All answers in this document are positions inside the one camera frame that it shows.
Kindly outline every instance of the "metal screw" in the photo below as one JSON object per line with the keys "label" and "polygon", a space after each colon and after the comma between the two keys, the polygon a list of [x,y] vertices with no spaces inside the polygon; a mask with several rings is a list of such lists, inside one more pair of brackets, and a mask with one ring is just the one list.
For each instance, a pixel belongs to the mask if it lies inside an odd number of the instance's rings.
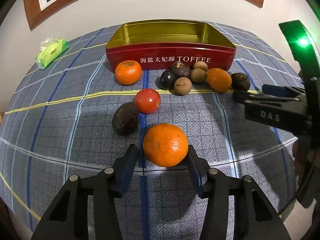
{"label": "metal screw", "polygon": [[105,174],[112,174],[113,173],[113,168],[106,168],[105,170],[104,170],[104,173]]}
{"label": "metal screw", "polygon": [[216,174],[218,174],[218,170],[216,168],[210,168],[209,173],[212,175],[216,175]]}
{"label": "metal screw", "polygon": [[76,181],[78,178],[79,178],[78,175],[71,175],[69,179],[71,181]]}
{"label": "metal screw", "polygon": [[245,181],[247,181],[247,182],[251,182],[251,181],[252,181],[252,177],[249,176],[249,175],[244,175],[244,176],[243,176],[243,179],[244,179]]}

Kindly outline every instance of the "table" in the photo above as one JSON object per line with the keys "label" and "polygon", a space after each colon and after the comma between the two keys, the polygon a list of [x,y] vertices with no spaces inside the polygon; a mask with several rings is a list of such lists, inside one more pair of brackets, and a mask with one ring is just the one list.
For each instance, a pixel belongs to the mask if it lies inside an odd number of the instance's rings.
{"label": "table", "polygon": [[[236,45],[230,73],[246,73],[250,90],[262,84],[299,86],[290,65],[255,34],[211,23]],[[115,110],[142,88],[156,87],[163,70],[144,71],[134,85],[115,82],[105,44],[119,26],[103,28],[69,41],[69,49],[47,69],[34,64],[21,81],[0,127],[0,196],[32,231],[72,174],[87,177],[111,166],[128,145],[141,145],[144,131],[172,123],[185,132],[200,157],[229,176],[251,175],[276,210],[293,197],[296,181],[292,143],[286,131],[244,119],[244,108],[227,92],[204,85],[176,96],[160,92],[159,111],[142,114],[140,130],[122,137],[111,119]],[[229,199],[228,239],[232,239],[233,198]],[[198,239],[206,200],[199,199],[182,163],[159,168],[137,163],[129,191],[116,200],[124,239]],[[89,199],[89,210],[93,209]],[[88,230],[94,239],[93,215]]]}

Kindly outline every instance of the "green tissue package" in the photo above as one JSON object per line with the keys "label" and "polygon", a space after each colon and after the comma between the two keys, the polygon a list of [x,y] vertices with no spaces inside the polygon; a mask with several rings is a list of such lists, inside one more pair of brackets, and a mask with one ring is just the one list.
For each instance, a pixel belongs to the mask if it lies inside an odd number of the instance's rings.
{"label": "green tissue package", "polygon": [[41,43],[40,53],[36,57],[36,63],[39,69],[46,69],[57,57],[68,49],[65,38],[55,40],[48,38]]}

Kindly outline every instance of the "tomato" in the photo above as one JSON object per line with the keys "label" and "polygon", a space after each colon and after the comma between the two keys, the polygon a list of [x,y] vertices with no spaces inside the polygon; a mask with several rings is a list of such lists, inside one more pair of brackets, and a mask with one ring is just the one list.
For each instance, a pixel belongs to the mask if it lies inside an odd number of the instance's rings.
{"label": "tomato", "polygon": [[134,103],[139,108],[140,112],[144,114],[152,114],[158,110],[161,98],[159,93],[154,89],[145,88],[136,94]]}

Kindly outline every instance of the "wall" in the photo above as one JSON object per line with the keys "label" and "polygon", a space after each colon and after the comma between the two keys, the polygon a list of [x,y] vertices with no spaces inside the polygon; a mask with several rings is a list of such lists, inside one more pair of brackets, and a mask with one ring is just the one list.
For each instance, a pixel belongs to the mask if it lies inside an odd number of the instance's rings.
{"label": "wall", "polygon": [[244,0],[79,0],[29,30],[23,0],[17,0],[0,27],[0,112],[48,36],[71,40],[125,22],[161,18],[206,20],[251,31],[276,49],[296,70],[278,23],[299,19],[320,48],[320,23],[305,0],[264,0],[263,8]]}

